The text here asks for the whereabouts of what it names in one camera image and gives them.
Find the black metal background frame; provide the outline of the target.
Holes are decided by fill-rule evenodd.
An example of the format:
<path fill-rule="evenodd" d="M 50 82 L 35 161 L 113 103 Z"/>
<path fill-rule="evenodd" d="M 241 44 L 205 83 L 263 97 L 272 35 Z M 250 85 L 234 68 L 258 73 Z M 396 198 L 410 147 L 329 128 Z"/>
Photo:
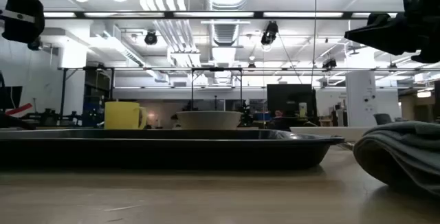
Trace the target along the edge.
<path fill-rule="evenodd" d="M 113 98 L 113 90 L 115 84 L 115 76 L 116 69 L 115 67 L 103 67 L 103 66 L 85 66 L 85 67 L 59 67 L 58 70 L 63 71 L 63 81 L 62 81 L 62 90 L 61 90 L 61 99 L 60 99 L 60 113 L 58 114 L 58 123 L 62 124 L 64 116 L 64 106 L 65 106 L 65 92 L 66 92 L 66 82 L 70 76 L 73 76 L 77 71 L 110 71 L 110 87 L 109 87 L 109 98 Z"/>
<path fill-rule="evenodd" d="M 196 71 L 210 71 L 210 72 L 220 72 L 220 71 L 237 71 L 239 72 L 239 80 L 240 80 L 240 107 L 243 107 L 243 68 L 241 67 L 192 67 L 190 68 L 191 72 L 191 99 L 190 99 L 190 110 L 194 110 L 194 73 Z"/>

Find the small dark monitor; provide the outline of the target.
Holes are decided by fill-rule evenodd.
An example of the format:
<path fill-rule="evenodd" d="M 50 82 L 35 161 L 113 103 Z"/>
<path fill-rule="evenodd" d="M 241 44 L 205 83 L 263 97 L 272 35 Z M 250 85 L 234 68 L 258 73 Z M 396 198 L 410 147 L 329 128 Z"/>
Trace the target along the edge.
<path fill-rule="evenodd" d="M 20 105 L 22 86 L 0 87 L 0 109 L 15 109 Z"/>

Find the yellow ceramic mug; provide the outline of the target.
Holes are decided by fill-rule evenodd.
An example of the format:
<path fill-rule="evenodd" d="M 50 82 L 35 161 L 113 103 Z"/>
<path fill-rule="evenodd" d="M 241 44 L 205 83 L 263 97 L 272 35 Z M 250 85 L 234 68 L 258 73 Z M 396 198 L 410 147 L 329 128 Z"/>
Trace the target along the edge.
<path fill-rule="evenodd" d="M 106 102 L 104 129 L 141 130 L 147 125 L 147 111 L 136 102 Z"/>

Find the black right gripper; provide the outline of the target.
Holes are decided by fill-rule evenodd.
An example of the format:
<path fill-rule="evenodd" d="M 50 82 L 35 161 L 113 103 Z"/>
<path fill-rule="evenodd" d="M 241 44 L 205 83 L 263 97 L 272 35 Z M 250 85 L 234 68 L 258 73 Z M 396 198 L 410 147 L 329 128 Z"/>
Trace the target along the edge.
<path fill-rule="evenodd" d="M 418 63 L 440 62 L 440 0 L 403 0 L 403 4 L 404 13 L 394 18 L 371 13 L 364 27 L 350 29 L 344 37 L 395 56 L 418 51 L 411 56 Z"/>

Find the white ceramic plate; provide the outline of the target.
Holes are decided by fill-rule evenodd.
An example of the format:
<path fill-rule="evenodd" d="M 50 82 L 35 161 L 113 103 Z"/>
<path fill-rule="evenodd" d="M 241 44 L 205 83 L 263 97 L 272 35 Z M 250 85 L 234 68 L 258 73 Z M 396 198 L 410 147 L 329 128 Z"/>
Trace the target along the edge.
<path fill-rule="evenodd" d="M 357 142 L 370 127 L 356 126 L 304 126 L 290 127 L 293 133 L 304 133 L 312 135 L 330 135 L 343 137 L 346 142 Z"/>

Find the white square pillar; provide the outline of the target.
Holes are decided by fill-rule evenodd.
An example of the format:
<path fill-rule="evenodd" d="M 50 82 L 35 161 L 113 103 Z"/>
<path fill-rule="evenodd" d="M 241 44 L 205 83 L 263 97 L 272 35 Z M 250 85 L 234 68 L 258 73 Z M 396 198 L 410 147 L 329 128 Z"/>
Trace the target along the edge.
<path fill-rule="evenodd" d="M 353 71 L 346 75 L 346 104 L 348 126 L 376 125 L 377 94 L 372 71 Z"/>

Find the black plastic serving tray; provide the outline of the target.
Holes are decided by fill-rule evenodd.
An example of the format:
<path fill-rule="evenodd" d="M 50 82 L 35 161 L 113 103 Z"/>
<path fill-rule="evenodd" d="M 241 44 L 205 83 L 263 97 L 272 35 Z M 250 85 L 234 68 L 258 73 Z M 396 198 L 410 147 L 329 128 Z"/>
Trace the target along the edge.
<path fill-rule="evenodd" d="M 0 168 L 289 170 L 317 166 L 342 142 L 279 130 L 0 131 Z"/>

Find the grey cloth napkin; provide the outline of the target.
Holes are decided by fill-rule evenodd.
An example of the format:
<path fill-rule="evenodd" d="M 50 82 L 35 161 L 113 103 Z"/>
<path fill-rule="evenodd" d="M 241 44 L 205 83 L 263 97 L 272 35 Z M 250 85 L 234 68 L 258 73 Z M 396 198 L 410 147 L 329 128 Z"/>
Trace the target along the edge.
<path fill-rule="evenodd" d="M 440 197 L 440 124 L 374 126 L 353 145 L 353 155 L 364 171 L 392 188 Z"/>

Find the black overhead light bar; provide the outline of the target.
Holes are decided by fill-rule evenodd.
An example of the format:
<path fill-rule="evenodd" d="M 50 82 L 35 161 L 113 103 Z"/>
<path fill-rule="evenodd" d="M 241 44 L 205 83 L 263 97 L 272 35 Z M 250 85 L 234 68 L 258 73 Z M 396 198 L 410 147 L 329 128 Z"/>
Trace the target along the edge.
<path fill-rule="evenodd" d="M 266 12 L 266 11 L 119 11 L 119 12 L 45 12 L 46 19 L 227 19 L 227 20 L 250 20 L 250 19 L 291 19 L 291 20 L 364 20 L 370 12 L 351 11 L 313 11 L 313 12 Z"/>

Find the grey office chair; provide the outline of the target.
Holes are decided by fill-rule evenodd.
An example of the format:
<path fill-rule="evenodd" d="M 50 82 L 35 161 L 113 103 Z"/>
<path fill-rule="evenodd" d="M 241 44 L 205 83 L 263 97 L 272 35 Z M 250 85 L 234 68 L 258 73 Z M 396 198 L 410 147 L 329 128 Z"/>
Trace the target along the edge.
<path fill-rule="evenodd" d="M 392 123 L 393 120 L 391 116 L 387 113 L 376 113 L 373 115 L 377 125 L 389 124 Z"/>

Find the white ceramic bowl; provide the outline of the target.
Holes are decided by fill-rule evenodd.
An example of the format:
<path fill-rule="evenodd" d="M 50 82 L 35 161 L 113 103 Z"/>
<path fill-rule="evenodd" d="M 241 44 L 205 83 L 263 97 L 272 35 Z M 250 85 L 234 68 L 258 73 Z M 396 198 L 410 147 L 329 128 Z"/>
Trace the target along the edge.
<path fill-rule="evenodd" d="M 235 130 L 241 113 L 235 111 L 181 111 L 177 118 L 186 130 Z"/>

